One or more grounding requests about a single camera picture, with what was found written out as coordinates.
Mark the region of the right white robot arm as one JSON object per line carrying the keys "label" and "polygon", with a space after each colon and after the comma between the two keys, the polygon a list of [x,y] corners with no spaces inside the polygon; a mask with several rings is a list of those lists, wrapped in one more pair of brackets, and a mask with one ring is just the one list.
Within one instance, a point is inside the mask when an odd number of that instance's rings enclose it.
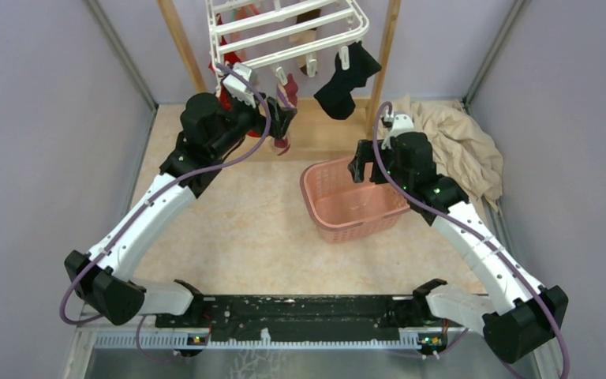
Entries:
{"label": "right white robot arm", "polygon": [[413,292],[413,316],[422,325],[447,319],[484,337],[503,362],[515,363],[556,340],[564,366],[570,365],[561,327],[569,299],[559,286],[546,287],[509,254],[483,224],[468,195],[453,179],[438,173],[432,146],[422,133],[380,141],[360,140],[348,165],[355,183],[385,185],[404,196],[456,249],[480,280],[485,295],[473,295],[434,279]]}

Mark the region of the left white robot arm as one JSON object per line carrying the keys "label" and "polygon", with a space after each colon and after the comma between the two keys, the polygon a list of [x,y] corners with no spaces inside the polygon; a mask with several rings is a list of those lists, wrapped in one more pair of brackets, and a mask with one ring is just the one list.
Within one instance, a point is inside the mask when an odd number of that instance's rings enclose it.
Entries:
{"label": "left white robot arm", "polygon": [[64,261],[71,284],[62,296],[59,316],[68,325],[82,325],[66,314],[76,295],[113,325],[138,316],[167,315],[183,325],[198,325],[205,315],[202,294],[183,280],[158,283],[138,280],[134,272],[160,234],[177,216],[208,189],[222,169],[252,155],[229,160],[250,133],[262,141],[282,140],[297,114],[295,107],[276,98],[256,94],[252,104],[232,99],[225,108],[211,93],[188,99],[180,114],[181,130],[173,151],[143,197],[106,237],[87,252],[72,251]]}

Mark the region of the black sock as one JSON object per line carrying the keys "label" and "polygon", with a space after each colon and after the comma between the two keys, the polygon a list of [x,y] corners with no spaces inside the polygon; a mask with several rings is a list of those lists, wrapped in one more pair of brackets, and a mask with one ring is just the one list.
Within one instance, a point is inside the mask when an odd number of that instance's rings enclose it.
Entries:
{"label": "black sock", "polygon": [[322,110],[334,120],[345,120],[355,111],[356,104],[351,92],[366,86],[370,77],[381,71],[382,66],[363,47],[362,42],[348,46],[349,68],[343,69],[339,54],[335,57],[335,72],[320,88],[314,99]]}

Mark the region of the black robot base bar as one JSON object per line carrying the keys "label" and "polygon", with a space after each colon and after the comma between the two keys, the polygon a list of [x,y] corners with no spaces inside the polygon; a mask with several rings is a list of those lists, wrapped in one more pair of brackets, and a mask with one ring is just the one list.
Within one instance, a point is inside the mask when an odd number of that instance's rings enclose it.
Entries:
{"label": "black robot base bar", "polygon": [[152,328],[102,332],[102,348],[202,350],[387,349],[438,355],[448,324],[427,321],[410,295],[209,295],[180,316],[158,315]]}

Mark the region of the striped maroon purple sock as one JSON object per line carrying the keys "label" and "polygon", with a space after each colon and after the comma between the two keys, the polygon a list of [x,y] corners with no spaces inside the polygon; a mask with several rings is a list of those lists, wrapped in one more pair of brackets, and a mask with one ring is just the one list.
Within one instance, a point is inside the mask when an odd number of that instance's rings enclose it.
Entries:
{"label": "striped maroon purple sock", "polygon": [[[298,85],[294,79],[294,75],[292,73],[288,73],[286,75],[286,83],[278,84],[277,87],[277,96],[278,102],[281,107],[288,108],[297,108],[297,97]],[[287,130],[284,134],[284,137],[281,139],[274,139],[272,148],[277,156],[282,156],[290,150],[290,131]]]}

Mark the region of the pink plastic laundry basket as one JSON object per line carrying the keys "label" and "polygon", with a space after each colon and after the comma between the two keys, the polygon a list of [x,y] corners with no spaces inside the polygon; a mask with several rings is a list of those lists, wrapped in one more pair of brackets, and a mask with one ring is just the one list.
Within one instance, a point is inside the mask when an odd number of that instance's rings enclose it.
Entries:
{"label": "pink plastic laundry basket", "polygon": [[353,182],[350,156],[305,168],[301,195],[322,239],[341,243],[392,228],[410,208],[390,185]]}

